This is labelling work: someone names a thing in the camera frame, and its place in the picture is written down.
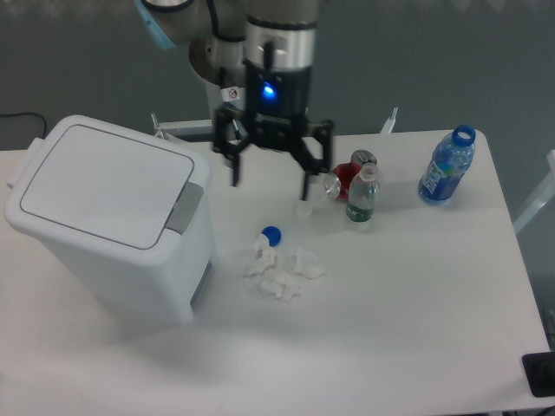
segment plastic bottle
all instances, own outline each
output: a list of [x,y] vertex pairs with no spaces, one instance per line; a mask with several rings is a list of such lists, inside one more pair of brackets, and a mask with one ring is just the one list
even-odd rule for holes
[[350,183],[346,212],[356,223],[368,221],[374,213],[379,189],[377,173],[374,163],[366,163]]
[[445,204],[474,156],[476,132],[463,124],[443,138],[434,150],[432,161],[418,185],[421,198],[431,205]]

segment red can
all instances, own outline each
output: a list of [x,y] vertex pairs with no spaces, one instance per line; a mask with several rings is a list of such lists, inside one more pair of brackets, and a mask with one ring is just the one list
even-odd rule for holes
[[377,164],[374,154],[368,150],[359,149],[351,154],[349,163],[337,165],[323,181],[323,188],[328,196],[332,199],[349,199],[351,181],[368,162]]

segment blue bottle cap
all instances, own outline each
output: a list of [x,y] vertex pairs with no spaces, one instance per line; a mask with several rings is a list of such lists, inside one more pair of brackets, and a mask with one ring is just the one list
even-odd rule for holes
[[281,243],[281,231],[278,227],[274,227],[273,225],[268,225],[266,228],[262,230],[262,234],[268,237],[268,241],[270,242],[270,247],[275,247],[279,243]]
[[476,140],[474,127],[461,124],[453,130],[453,143],[459,147],[469,147]]

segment blue led light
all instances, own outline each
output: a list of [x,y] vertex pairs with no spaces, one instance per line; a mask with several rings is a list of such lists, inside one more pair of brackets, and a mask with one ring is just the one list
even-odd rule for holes
[[273,100],[274,98],[276,98],[276,92],[274,91],[274,88],[272,88],[271,85],[268,82],[264,83],[264,88],[262,90],[262,96],[266,100]]

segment warning sticker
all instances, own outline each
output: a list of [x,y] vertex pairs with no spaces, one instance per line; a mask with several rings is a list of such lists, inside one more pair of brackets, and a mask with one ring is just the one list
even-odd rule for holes
[[239,94],[239,87],[229,87],[222,89],[222,100],[226,101],[235,101],[238,100],[240,97]]

